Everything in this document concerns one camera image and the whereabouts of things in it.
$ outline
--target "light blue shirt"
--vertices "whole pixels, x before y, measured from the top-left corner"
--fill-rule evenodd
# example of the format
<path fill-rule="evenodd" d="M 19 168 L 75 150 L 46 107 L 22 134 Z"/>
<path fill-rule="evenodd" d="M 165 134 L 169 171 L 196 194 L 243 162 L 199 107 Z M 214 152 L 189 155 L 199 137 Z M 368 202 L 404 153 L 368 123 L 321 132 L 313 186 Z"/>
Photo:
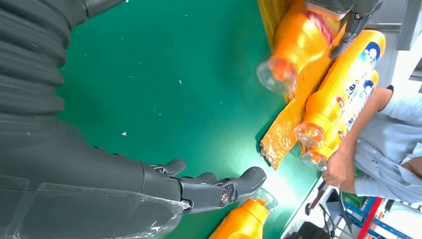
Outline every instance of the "light blue shirt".
<path fill-rule="evenodd" d="M 422 94 L 394 88 L 387 106 L 368 122 L 356 141 L 358 196 L 422 202 L 422 179 L 401 165 L 422 156 Z"/>

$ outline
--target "human arm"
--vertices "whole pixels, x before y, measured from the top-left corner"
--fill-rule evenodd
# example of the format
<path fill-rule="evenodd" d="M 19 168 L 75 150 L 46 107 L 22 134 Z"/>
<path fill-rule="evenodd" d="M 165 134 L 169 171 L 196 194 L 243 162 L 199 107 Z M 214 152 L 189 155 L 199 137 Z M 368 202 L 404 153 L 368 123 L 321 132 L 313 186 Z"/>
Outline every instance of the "human arm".
<path fill-rule="evenodd" d="M 353 157 L 356 139 L 374 114 L 386 107 L 392 94 L 390 89 L 375 88 L 338 150 L 328 160 L 327 170 L 322 173 L 327 184 L 354 191 Z"/>
<path fill-rule="evenodd" d="M 369 196 L 369 197 L 382 197 L 393 200 L 401 200 L 408 203 L 421 202 L 422 198 L 418 194 L 410 193 L 408 190 L 403 188 L 392 188 L 386 186 L 384 182 L 378 181 L 375 178 L 362 174 L 356 176 L 355 179 L 355 192 L 357 196 Z"/>

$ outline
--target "crumpled plastic wrap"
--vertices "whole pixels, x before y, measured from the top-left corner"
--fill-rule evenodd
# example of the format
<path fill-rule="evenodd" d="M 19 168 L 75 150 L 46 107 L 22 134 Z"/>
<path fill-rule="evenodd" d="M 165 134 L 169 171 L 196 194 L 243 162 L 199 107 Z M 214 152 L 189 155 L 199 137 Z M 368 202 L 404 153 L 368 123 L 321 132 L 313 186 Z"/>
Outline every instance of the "crumpled plastic wrap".
<path fill-rule="evenodd" d="M 274 33 L 277 24 L 295 0 L 259 0 L 261 16 L 271 48 L 274 47 Z M 342 34 L 339 34 L 333 45 L 337 45 Z M 297 143 L 293 129 L 303 121 L 305 104 L 308 97 L 321 84 L 332 64 L 328 55 L 310 63 L 298 76 L 298 87 L 293 96 L 287 96 L 286 107 L 277 116 L 264 137 L 261 139 L 261 154 L 277 170 L 283 158 Z M 302 153 L 305 148 L 300 143 Z"/>

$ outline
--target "metal machine part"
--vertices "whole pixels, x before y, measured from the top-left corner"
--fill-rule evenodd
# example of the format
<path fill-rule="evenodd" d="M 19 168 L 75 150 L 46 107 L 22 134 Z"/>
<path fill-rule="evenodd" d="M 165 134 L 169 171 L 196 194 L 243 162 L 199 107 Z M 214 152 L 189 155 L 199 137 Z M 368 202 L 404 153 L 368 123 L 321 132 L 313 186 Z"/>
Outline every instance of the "metal machine part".
<path fill-rule="evenodd" d="M 0 238 L 163 234 L 183 212 L 223 208 L 265 181 L 257 167 L 219 181 L 176 177 L 182 160 L 149 166 L 109 154 L 57 119 L 71 30 L 123 1 L 0 0 Z"/>
<path fill-rule="evenodd" d="M 381 8 L 383 0 L 305 0 L 307 9 L 335 19 L 343 18 L 346 30 L 331 57 L 340 55 L 365 28 L 372 14 Z"/>

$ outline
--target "yellow bottle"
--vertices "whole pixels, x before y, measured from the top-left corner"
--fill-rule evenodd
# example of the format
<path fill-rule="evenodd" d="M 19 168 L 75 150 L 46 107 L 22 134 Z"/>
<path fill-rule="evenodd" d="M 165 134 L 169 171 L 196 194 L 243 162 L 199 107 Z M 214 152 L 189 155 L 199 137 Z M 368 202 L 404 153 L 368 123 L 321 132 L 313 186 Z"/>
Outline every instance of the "yellow bottle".
<path fill-rule="evenodd" d="M 310 147 L 323 145 L 325 132 L 356 96 L 356 86 L 374 68 L 384 50 L 382 33 L 364 30 L 357 36 L 335 60 L 318 91 L 308 98 L 304 121 L 294 129 L 299 141 Z"/>
<path fill-rule="evenodd" d="M 300 72 L 325 54 L 340 27 L 339 20 L 306 10 L 303 0 L 293 3 L 277 27 L 273 55 L 256 70 L 261 83 L 277 94 L 294 92 Z"/>
<path fill-rule="evenodd" d="M 277 201 L 265 189 L 259 189 L 254 196 L 228 213 L 209 239 L 261 239 L 262 230 Z"/>
<path fill-rule="evenodd" d="M 327 161 L 338 149 L 343 138 L 352 128 L 357 116 L 371 96 L 374 88 L 378 85 L 379 76 L 375 70 L 364 76 L 362 84 L 356 88 L 356 96 L 348 105 L 345 113 L 327 130 L 324 135 L 324 144 L 321 147 L 311 147 L 302 155 L 301 160 L 320 171 L 326 170 Z"/>

